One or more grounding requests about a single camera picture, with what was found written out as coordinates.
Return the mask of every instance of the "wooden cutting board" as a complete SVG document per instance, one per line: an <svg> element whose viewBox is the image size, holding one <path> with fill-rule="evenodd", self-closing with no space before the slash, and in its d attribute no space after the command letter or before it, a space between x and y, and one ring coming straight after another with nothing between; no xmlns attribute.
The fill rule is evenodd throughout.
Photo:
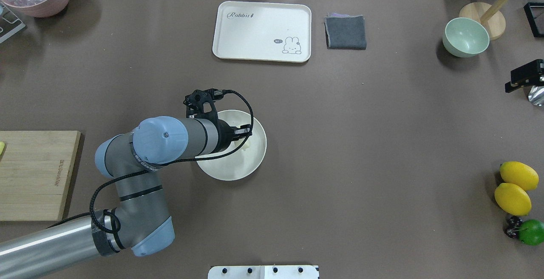
<svg viewBox="0 0 544 279"><path fill-rule="evenodd" d="M0 131L0 221L62 219L79 131Z"/></svg>

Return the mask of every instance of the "wooden stand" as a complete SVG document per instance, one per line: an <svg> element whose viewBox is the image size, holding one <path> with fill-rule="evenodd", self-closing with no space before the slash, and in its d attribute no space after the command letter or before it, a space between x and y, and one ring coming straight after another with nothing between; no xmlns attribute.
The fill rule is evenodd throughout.
<svg viewBox="0 0 544 279"><path fill-rule="evenodd" d="M470 3L464 6L459 17L468 17L482 26L489 33L490 40L496 40L503 35L507 24L503 14L499 11L508 0L497 0L493 5L486 3Z"/></svg>

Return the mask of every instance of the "green lime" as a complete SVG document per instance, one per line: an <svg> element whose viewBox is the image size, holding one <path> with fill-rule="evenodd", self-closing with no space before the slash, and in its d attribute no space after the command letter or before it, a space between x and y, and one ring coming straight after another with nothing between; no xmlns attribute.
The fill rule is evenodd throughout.
<svg viewBox="0 0 544 279"><path fill-rule="evenodd" d="M529 219L521 224L519 240L527 245L538 245L544 242L544 223L536 219Z"/></svg>

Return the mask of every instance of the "white tray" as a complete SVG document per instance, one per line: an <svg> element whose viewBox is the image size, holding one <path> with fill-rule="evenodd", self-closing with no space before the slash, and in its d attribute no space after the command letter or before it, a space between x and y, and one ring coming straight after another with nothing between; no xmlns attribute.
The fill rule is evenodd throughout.
<svg viewBox="0 0 544 279"><path fill-rule="evenodd" d="M307 6L223 2L212 51L221 59L305 62L311 54L311 34Z"/></svg>

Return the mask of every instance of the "pink bowl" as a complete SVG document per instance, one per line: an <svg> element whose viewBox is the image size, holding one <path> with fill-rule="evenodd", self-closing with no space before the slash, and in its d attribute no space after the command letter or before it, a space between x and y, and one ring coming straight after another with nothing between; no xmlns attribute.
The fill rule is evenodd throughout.
<svg viewBox="0 0 544 279"><path fill-rule="evenodd" d="M47 17L61 12L68 5L69 0L39 0L31 6L23 6L22 4L17 6L13 1L1 1L11 10L17 10L33 17Z"/></svg>

